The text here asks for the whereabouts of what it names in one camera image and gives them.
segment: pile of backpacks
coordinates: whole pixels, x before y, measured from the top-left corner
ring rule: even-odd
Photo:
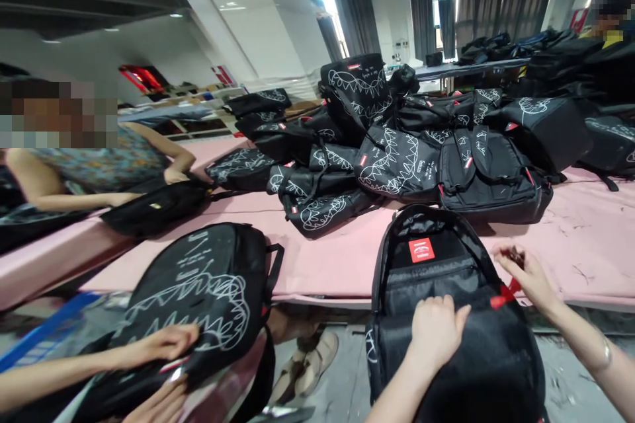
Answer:
[[[379,54],[323,66],[318,87],[323,104],[291,116],[281,89],[230,101],[256,149],[207,168],[226,190],[277,195],[310,238],[386,199],[436,204],[470,223],[538,223],[561,172],[603,132],[574,97],[417,94],[414,70],[387,81]]]

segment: shark print backpack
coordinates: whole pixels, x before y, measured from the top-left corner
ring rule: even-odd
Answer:
[[[198,340],[174,362],[98,375],[74,422],[123,418],[176,371],[188,375],[193,390],[243,357],[269,318],[283,256],[260,230],[238,223],[209,225],[174,241],[144,273],[108,347],[175,324],[197,324]]]

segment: red tag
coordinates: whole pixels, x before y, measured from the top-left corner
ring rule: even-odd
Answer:
[[[413,263],[434,259],[435,252],[430,244],[430,238],[414,240],[408,244],[410,245],[410,256]]]

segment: hand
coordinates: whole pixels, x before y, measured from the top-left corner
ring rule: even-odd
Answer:
[[[135,198],[139,198],[142,194],[133,194],[133,193],[116,193],[116,194],[110,194],[108,196],[108,206],[111,206],[113,208],[116,208],[118,206],[121,206],[123,204],[126,204],[132,200],[134,200]]]
[[[197,325],[174,325],[123,347],[104,352],[107,367],[126,370],[153,360],[174,360],[198,340]]]
[[[516,250],[525,254],[524,269],[505,256],[516,246]],[[501,243],[491,250],[494,260],[500,264],[505,271],[518,281],[527,298],[542,313],[549,313],[554,310],[561,301],[554,292],[549,279],[535,256],[527,252],[524,248],[514,243]]]
[[[465,322],[472,307],[454,314],[451,296],[428,297],[420,301],[412,319],[412,342],[408,354],[418,365],[432,367],[434,373],[447,364],[461,345]]]
[[[189,180],[189,177],[183,172],[170,169],[169,167],[165,169],[165,172],[163,172],[163,177],[165,177],[165,183],[168,185],[172,185],[177,182],[187,182]]]
[[[123,423],[176,423],[183,412],[187,385],[185,376],[163,386],[130,413]]]

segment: pink tablecloth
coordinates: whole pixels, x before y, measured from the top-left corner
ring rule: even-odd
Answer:
[[[635,264],[629,251],[635,235],[635,184],[609,192],[597,177],[568,171],[570,183],[558,186],[537,225],[493,224],[478,229],[491,248],[514,239],[541,260],[560,295],[571,302],[628,309],[635,306]],[[258,206],[264,194],[234,198],[242,207]],[[146,241],[92,279],[84,290],[132,291],[157,254],[176,238],[211,223],[252,223],[272,243],[286,248],[275,288],[277,299],[342,307],[368,307],[377,250],[398,204],[358,217],[330,234],[307,240],[280,211],[209,212],[164,238]]]

